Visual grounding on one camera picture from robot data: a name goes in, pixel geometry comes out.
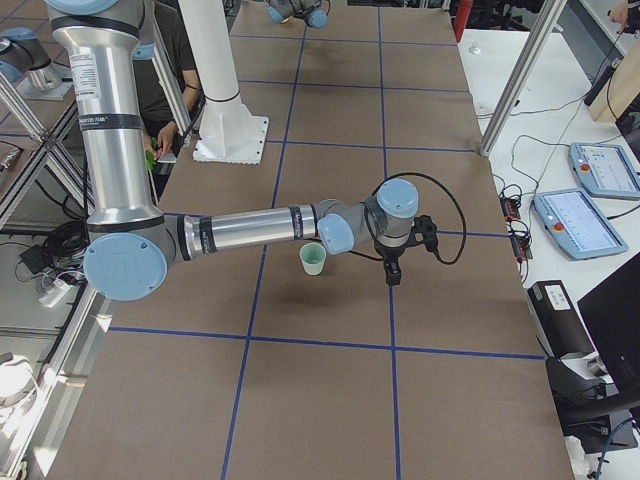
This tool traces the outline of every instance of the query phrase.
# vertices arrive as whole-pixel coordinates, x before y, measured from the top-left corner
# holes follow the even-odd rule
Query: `paper cup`
[[[319,275],[326,258],[327,251],[319,243],[307,243],[300,249],[302,268],[309,275]]]

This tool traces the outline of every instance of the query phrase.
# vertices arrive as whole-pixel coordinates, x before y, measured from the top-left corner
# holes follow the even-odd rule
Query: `computer monitor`
[[[578,301],[587,331],[632,415],[640,418],[640,254]]]

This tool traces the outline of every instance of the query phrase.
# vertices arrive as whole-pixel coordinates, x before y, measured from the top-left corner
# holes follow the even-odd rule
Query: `tablet screen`
[[[580,152],[591,167],[591,172],[601,190],[637,192],[634,172],[629,168],[617,148],[602,145],[581,145]]]
[[[546,195],[545,198],[580,252],[620,246],[613,233],[580,192],[556,193]]]

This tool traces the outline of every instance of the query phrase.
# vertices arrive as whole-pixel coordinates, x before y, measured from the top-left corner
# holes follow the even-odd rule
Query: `white pillar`
[[[180,0],[207,102],[194,159],[260,163],[269,120],[242,103],[222,0]]]

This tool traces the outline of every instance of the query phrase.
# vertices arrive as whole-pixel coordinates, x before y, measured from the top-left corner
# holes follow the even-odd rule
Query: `plug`
[[[38,301],[47,308],[55,307],[62,297],[71,290],[71,285],[60,278],[56,278],[53,281],[53,286],[49,288]]]

